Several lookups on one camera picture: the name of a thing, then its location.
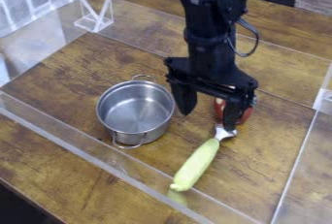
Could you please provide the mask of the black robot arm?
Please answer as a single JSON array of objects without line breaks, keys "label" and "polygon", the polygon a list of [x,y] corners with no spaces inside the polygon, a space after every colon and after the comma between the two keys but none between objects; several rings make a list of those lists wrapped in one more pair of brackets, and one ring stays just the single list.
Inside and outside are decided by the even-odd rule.
[{"label": "black robot arm", "polygon": [[250,28],[241,18],[246,0],[181,0],[186,28],[187,57],[164,60],[174,99],[182,114],[190,114],[197,94],[226,101],[222,124],[231,131],[253,107],[258,82],[234,63],[235,26]]}]

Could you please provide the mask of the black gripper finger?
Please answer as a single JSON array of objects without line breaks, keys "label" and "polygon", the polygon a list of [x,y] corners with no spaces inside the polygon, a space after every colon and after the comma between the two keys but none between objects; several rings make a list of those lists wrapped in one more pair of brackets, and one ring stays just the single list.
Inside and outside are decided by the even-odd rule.
[{"label": "black gripper finger", "polygon": [[195,85],[191,83],[179,83],[175,81],[173,81],[170,85],[178,109],[183,115],[189,115],[197,105]]},{"label": "black gripper finger", "polygon": [[237,124],[245,122],[245,105],[239,97],[230,97],[226,99],[223,108],[223,126],[227,131],[235,129]]}]

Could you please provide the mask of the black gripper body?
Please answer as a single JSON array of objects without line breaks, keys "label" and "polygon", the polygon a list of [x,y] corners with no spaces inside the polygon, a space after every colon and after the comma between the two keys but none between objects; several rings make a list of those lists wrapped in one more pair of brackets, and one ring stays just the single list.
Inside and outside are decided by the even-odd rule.
[{"label": "black gripper body", "polygon": [[256,100],[256,89],[258,82],[245,74],[235,65],[226,67],[221,72],[205,71],[198,75],[191,69],[189,59],[183,57],[169,57],[164,59],[167,67],[166,81],[191,83],[195,85],[197,93],[203,93],[223,100],[239,97],[245,109],[253,106]]}]

